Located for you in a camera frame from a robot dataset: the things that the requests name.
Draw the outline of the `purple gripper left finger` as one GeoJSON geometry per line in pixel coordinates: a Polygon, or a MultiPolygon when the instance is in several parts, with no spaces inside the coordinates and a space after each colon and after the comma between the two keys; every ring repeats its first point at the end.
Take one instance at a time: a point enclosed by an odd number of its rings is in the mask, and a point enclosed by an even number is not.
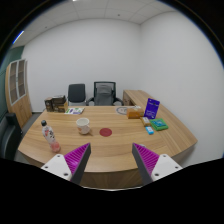
{"type": "Polygon", "coordinates": [[[66,155],[56,154],[42,166],[42,169],[79,185],[90,154],[91,145],[87,143],[66,155]]]}

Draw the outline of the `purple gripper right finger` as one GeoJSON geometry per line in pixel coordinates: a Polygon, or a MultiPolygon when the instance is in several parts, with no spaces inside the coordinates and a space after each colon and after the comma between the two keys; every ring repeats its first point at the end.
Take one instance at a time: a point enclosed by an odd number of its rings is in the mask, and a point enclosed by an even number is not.
{"type": "Polygon", "coordinates": [[[132,154],[140,172],[143,185],[147,185],[182,169],[167,154],[158,155],[146,147],[134,143],[132,154]]]}

